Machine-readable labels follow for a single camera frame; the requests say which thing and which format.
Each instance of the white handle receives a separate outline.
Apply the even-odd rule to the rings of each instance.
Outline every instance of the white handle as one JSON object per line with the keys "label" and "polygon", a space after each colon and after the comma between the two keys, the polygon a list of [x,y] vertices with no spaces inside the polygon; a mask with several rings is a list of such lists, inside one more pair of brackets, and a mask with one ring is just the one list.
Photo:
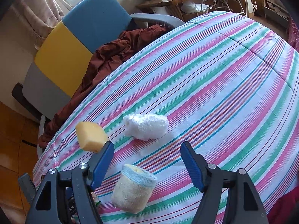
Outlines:
{"label": "white handle", "polygon": [[[208,0],[203,0],[203,1],[201,2],[201,4],[200,4],[200,9],[201,9],[202,12],[203,12],[203,10],[202,10],[202,4],[203,4],[205,1],[208,1]],[[207,11],[208,11],[211,7],[216,6],[216,4],[217,4],[216,0],[211,0],[211,1],[213,1],[214,4],[213,4],[212,6],[208,6],[208,7],[207,7]]]}

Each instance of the yellow panel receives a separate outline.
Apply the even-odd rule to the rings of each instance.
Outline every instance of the yellow panel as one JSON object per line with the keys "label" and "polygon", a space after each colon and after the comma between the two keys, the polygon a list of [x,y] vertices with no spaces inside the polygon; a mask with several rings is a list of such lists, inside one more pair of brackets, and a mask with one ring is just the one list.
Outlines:
{"label": "yellow panel", "polygon": [[59,22],[35,56],[38,68],[67,95],[73,96],[92,53]]}

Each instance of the chair backrest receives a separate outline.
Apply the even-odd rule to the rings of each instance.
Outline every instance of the chair backrest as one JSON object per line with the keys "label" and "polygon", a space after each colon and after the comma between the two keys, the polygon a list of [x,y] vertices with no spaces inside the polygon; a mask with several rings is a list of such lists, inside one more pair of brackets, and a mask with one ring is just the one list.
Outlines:
{"label": "chair backrest", "polygon": [[23,95],[52,119],[80,85],[92,53],[127,29],[130,15],[117,0],[83,0],[52,30],[31,64]]}

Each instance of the light blue sock cuff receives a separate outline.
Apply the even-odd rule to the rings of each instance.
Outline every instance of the light blue sock cuff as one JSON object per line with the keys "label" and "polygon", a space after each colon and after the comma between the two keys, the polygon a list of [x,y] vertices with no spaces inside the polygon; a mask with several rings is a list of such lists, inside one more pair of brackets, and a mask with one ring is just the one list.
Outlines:
{"label": "light blue sock cuff", "polygon": [[131,181],[143,185],[145,187],[154,188],[156,186],[157,178],[150,172],[137,167],[133,166],[134,168],[140,169],[142,172],[138,173],[134,171],[130,164],[124,164],[121,173],[126,176]]}

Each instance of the wooden table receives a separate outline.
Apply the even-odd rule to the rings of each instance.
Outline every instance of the wooden table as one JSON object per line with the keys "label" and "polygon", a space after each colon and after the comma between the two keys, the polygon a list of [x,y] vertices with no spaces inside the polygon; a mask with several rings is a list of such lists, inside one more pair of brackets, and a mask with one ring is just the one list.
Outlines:
{"label": "wooden table", "polygon": [[144,13],[153,13],[153,7],[167,7],[172,16],[183,20],[179,4],[187,0],[148,0],[136,7]]}

